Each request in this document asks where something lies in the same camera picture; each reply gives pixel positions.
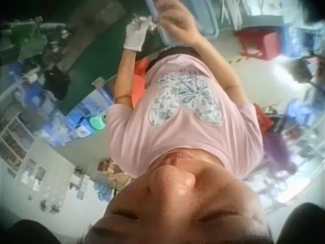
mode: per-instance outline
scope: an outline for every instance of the hand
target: hand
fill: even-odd
[[[156,0],[159,24],[179,41],[189,46],[202,39],[194,16],[180,0]]]
[[[125,49],[138,52],[142,50],[151,21],[152,17],[148,17],[145,20],[139,19],[139,22],[133,20],[131,24],[127,25],[126,40],[124,43]]]

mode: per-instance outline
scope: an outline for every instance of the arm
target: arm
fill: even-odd
[[[238,74],[207,39],[199,38],[199,41],[193,44],[193,48],[235,104],[249,102]]]
[[[133,21],[126,27],[126,40],[115,83],[115,104],[133,108],[132,93],[136,54],[142,49],[150,23],[149,17]]]
[[[193,47],[202,57],[229,98],[237,105],[248,102],[236,71],[199,32],[195,19],[179,0],[156,3],[160,11],[159,23],[179,41]]]
[[[136,52],[128,49],[123,50],[115,83],[115,104],[123,104],[133,108],[132,92],[135,62]]]

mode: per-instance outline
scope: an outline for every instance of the pink t-shirt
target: pink t-shirt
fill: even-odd
[[[202,149],[239,178],[261,161],[262,135],[255,107],[236,106],[208,67],[189,55],[157,62],[136,108],[116,104],[107,113],[112,159],[133,177],[176,148]]]

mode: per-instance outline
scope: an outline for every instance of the blue plastic bin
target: blue plastic bin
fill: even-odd
[[[281,40],[281,53],[291,58],[301,58],[303,51],[302,31],[295,27],[278,28]]]
[[[196,19],[197,26],[201,34],[207,39],[215,39],[219,35],[219,27],[215,12],[210,0],[181,0],[190,10]],[[146,0],[148,8],[154,19],[158,18],[158,10],[154,5],[154,0]],[[162,41],[167,46],[180,45],[174,37],[170,36],[165,29],[158,27]]]

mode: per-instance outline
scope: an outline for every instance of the white glove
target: white glove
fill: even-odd
[[[146,39],[147,30],[151,24],[152,17],[146,18],[144,21],[138,19],[133,20],[126,27],[126,39],[124,48],[140,52]]]

